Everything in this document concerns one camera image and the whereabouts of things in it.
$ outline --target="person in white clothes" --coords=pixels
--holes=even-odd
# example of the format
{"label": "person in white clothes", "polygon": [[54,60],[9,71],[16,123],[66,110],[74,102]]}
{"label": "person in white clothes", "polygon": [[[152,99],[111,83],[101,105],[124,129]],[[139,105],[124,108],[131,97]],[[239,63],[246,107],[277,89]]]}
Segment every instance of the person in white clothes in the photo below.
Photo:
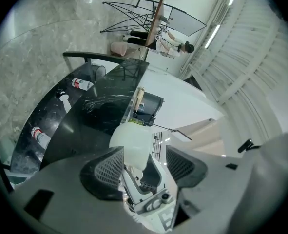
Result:
{"label": "person in white clothes", "polygon": [[[169,42],[163,39],[161,36],[157,36],[156,40],[147,46],[149,49],[155,50],[155,52],[170,58],[179,57],[182,52],[192,53],[194,51],[193,45],[189,44],[188,41],[183,43],[180,39],[175,38],[166,27],[162,31],[167,33],[173,42]],[[130,35],[132,37],[124,35],[123,40],[128,43],[145,46],[146,39],[148,37],[147,32],[132,30]]]}

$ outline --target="black pants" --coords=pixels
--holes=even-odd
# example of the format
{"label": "black pants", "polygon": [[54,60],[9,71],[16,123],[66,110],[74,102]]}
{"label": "black pants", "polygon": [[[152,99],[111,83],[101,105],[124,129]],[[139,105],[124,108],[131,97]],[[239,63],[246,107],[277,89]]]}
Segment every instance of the black pants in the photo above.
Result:
{"label": "black pants", "polygon": [[[146,43],[146,40],[147,40],[147,37],[148,37],[148,33],[147,32],[140,32],[140,31],[132,30],[130,35],[132,37],[130,37],[128,39],[128,43],[133,43],[133,44],[145,46],[145,43]],[[150,49],[154,49],[155,50],[156,44],[157,44],[157,41],[154,41],[152,44],[148,45],[147,47],[150,48]]]}

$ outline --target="black marble counter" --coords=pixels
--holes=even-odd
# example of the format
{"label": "black marble counter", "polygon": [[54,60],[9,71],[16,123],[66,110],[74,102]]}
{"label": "black marble counter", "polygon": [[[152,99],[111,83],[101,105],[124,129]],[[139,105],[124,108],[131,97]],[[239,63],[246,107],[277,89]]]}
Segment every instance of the black marble counter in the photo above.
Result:
{"label": "black marble counter", "polygon": [[[68,75],[30,115],[14,150],[11,171],[32,174],[54,161],[108,148],[112,133],[130,113],[132,96],[147,67],[144,61],[125,60],[88,91],[71,85],[73,78],[94,81],[88,63]],[[69,95],[72,108],[67,114],[56,96],[60,91]],[[52,138],[46,150],[31,136],[35,126]]]}
{"label": "black marble counter", "polygon": [[11,171],[16,173],[33,173],[39,170],[45,150],[31,136],[33,127],[38,126],[48,136],[52,137],[56,128],[66,115],[59,93],[64,91],[69,95],[68,101],[73,106],[86,91],[71,85],[73,78],[79,78],[95,83],[94,66],[89,62],[80,66],[55,85],[33,110],[16,143]]}
{"label": "black marble counter", "polygon": [[114,130],[129,113],[148,65],[127,59],[91,87],[56,129],[41,168],[66,157],[107,149]]}

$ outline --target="bottle with red label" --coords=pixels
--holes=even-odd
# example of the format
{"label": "bottle with red label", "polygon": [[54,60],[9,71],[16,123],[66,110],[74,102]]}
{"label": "bottle with red label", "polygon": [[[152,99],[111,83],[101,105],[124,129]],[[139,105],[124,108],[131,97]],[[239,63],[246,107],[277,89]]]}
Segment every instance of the bottle with red label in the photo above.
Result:
{"label": "bottle with red label", "polygon": [[80,88],[80,89],[83,89],[85,91],[89,90],[89,88],[93,86],[93,83],[91,83],[90,81],[82,80],[82,79],[78,79],[78,78],[74,78],[71,81],[71,84],[75,88]]}
{"label": "bottle with red label", "polygon": [[45,150],[50,143],[51,137],[47,136],[39,127],[34,127],[31,130],[31,135]]}

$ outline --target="marble floor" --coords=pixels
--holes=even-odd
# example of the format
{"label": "marble floor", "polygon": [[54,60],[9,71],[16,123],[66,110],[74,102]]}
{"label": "marble floor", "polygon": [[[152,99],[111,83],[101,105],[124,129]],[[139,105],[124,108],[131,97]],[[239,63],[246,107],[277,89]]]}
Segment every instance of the marble floor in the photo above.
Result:
{"label": "marble floor", "polygon": [[0,138],[16,141],[30,113],[62,78],[82,64],[65,51],[108,54],[122,33],[100,33],[123,16],[103,1],[20,0],[0,28]]}

